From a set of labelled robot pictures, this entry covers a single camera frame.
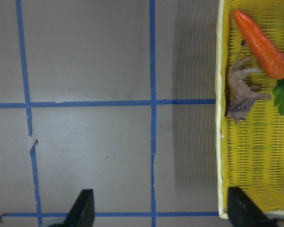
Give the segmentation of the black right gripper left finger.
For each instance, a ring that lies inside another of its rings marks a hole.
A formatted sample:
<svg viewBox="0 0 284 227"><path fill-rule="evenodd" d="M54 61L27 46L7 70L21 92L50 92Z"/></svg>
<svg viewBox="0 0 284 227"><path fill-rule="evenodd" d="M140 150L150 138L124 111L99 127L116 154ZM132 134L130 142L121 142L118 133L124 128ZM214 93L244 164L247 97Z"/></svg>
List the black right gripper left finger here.
<svg viewBox="0 0 284 227"><path fill-rule="evenodd" d="M84 189L79 193L63 227L92 227L95 221L94 193L92 189Z"/></svg>

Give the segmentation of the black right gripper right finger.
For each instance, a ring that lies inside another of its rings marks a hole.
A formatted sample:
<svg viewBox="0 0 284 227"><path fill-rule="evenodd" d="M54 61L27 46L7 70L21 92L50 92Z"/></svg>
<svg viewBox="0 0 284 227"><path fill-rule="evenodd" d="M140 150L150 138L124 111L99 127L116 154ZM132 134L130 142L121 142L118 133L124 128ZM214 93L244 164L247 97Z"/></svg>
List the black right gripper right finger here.
<svg viewBox="0 0 284 227"><path fill-rule="evenodd" d="M227 214L233 227L275 226L275 223L239 187L228 188Z"/></svg>

